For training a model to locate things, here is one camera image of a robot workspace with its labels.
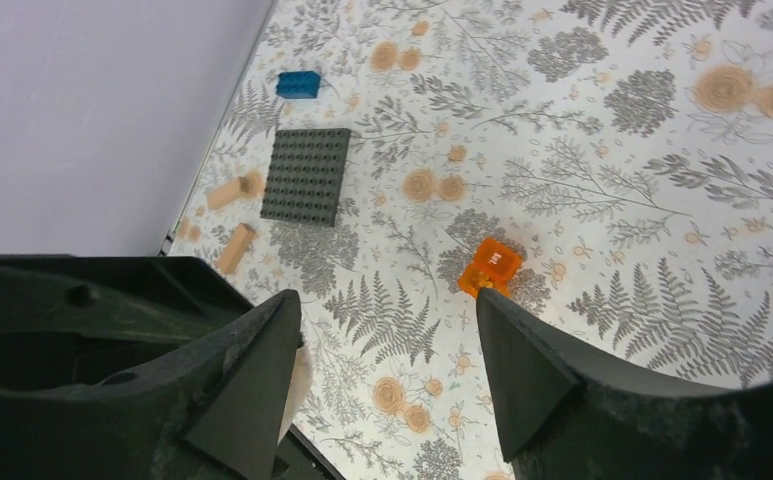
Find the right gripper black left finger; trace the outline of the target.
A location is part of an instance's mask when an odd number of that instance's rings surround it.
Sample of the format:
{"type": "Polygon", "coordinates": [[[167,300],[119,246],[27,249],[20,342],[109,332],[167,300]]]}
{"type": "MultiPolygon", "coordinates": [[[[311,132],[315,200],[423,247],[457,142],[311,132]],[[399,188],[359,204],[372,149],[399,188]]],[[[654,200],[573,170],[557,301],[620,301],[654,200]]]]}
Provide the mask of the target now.
{"type": "Polygon", "coordinates": [[[300,339],[282,291],[183,346],[0,334],[0,479],[267,479],[300,339]]]}

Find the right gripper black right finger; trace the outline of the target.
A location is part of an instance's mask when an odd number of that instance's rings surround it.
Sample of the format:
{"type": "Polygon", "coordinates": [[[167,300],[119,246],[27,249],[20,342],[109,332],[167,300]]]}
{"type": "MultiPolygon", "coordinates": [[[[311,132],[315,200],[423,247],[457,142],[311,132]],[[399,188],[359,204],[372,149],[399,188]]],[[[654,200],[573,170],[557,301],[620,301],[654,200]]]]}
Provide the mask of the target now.
{"type": "Polygon", "coordinates": [[[496,290],[476,299],[502,456],[519,479],[773,479],[773,382],[731,390],[622,360],[496,290]]]}

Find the orange pill organizer box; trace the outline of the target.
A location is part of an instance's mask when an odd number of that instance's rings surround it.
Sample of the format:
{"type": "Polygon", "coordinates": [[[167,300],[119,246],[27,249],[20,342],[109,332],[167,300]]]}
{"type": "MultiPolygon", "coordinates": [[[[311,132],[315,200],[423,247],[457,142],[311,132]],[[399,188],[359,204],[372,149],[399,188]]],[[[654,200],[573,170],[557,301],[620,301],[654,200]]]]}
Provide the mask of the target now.
{"type": "Polygon", "coordinates": [[[492,237],[485,238],[475,251],[472,261],[457,280],[461,291],[477,298],[481,289],[491,288],[509,297],[508,283],[523,263],[515,250],[492,237]]]}

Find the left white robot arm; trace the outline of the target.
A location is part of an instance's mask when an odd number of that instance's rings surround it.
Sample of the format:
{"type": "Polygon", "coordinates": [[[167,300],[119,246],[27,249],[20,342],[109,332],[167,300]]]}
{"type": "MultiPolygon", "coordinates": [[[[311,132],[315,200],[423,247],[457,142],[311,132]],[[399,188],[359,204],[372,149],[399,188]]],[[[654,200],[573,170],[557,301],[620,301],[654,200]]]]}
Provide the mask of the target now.
{"type": "Polygon", "coordinates": [[[202,260],[0,255],[0,479],[335,479],[283,417],[301,302],[202,260]]]}

